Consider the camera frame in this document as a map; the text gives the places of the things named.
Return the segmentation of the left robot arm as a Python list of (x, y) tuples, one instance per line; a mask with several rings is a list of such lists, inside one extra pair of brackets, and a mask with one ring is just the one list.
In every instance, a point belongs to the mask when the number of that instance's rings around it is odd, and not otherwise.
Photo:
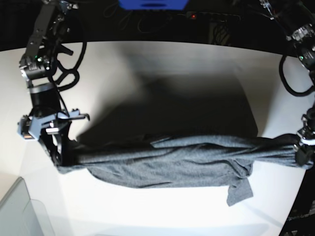
[[(300, 0), (261, 0), (268, 17), (277, 22), (286, 40), (315, 82), (315, 15)], [(299, 141), (294, 145), (298, 165), (315, 159), (315, 107), (302, 115), (303, 127), (297, 131)]]

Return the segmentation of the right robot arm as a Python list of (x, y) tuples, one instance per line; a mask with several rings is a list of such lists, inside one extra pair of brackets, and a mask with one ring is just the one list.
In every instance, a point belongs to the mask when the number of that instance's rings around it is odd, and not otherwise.
[(79, 109), (69, 111), (61, 92), (74, 87), (80, 79), (78, 68), (84, 58), (87, 42), (83, 40), (79, 58), (71, 69), (57, 59), (58, 54), (73, 55), (63, 45), (70, 29), (66, 24), (74, 9), (75, 0), (46, 0), (35, 21), (19, 69), (26, 81), (32, 109), (18, 122), (18, 134), (26, 141), (37, 141), (55, 166), (71, 166), (74, 145), (68, 137), (72, 121), (89, 119)]

